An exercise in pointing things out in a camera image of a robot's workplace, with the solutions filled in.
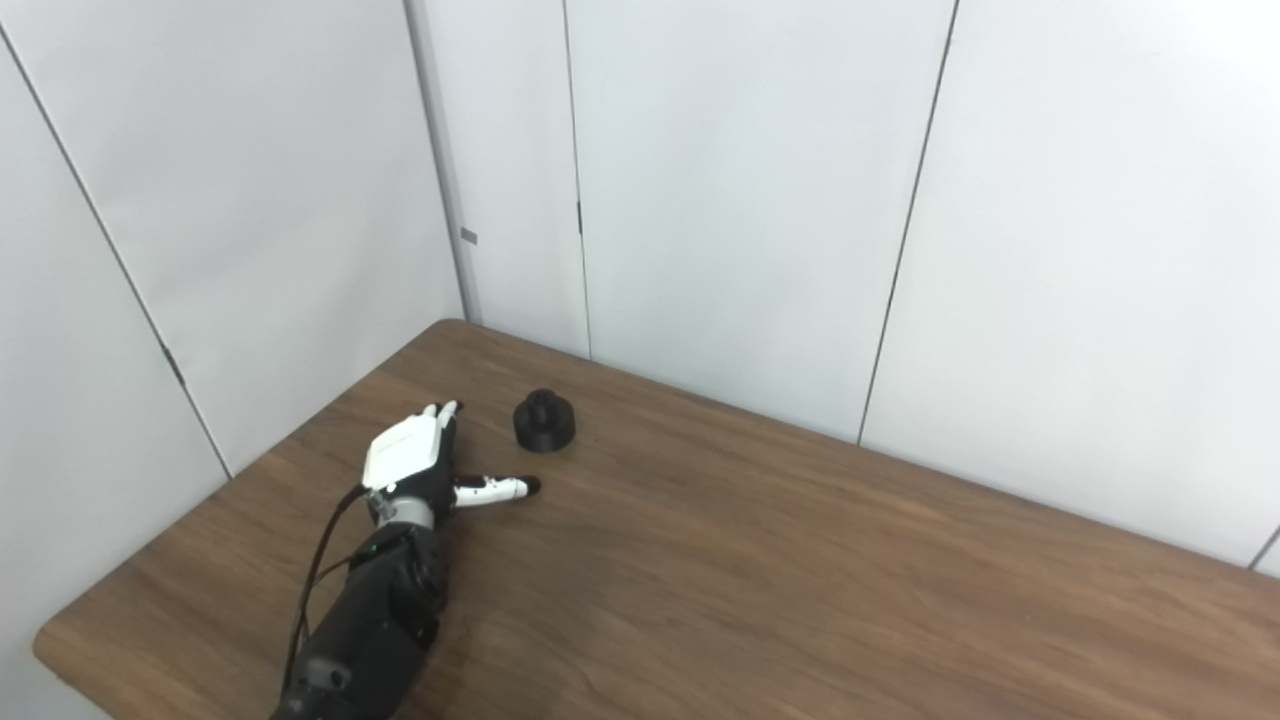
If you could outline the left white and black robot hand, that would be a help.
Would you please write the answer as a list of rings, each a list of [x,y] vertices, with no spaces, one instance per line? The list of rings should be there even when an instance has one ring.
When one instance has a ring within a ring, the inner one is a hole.
[[[393,518],[392,507],[415,500],[440,519],[471,509],[532,497],[538,477],[465,475],[456,469],[454,442],[461,404],[430,404],[378,436],[369,446],[362,487],[370,512]]]

